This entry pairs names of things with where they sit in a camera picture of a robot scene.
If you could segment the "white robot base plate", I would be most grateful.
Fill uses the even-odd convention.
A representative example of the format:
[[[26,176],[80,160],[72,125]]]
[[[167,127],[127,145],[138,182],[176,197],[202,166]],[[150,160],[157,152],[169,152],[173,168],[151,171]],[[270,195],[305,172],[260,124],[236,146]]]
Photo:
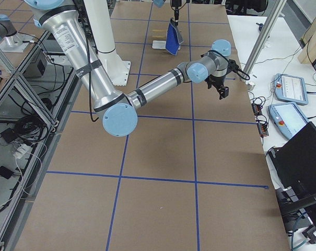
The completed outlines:
[[[116,54],[111,63],[111,80],[115,86],[126,86],[130,74],[131,62],[123,61]]]

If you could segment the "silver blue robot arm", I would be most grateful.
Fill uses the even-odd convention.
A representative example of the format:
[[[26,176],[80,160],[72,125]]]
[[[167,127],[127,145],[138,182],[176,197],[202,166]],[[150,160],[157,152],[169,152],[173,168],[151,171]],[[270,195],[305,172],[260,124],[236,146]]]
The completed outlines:
[[[162,7],[165,2],[166,2],[166,0],[153,0],[153,3],[157,7]],[[174,11],[174,15],[177,16],[179,14],[181,7],[182,7],[182,1],[181,0],[171,0],[170,7]]]
[[[225,76],[231,72],[230,42],[219,39],[199,60],[183,62],[129,94],[118,90],[127,83],[130,62],[116,52],[106,1],[85,1],[95,44],[79,24],[73,1],[28,1],[34,23],[52,33],[95,102],[94,111],[113,136],[131,134],[137,126],[137,109],[182,83],[206,82],[221,98],[228,96]]]

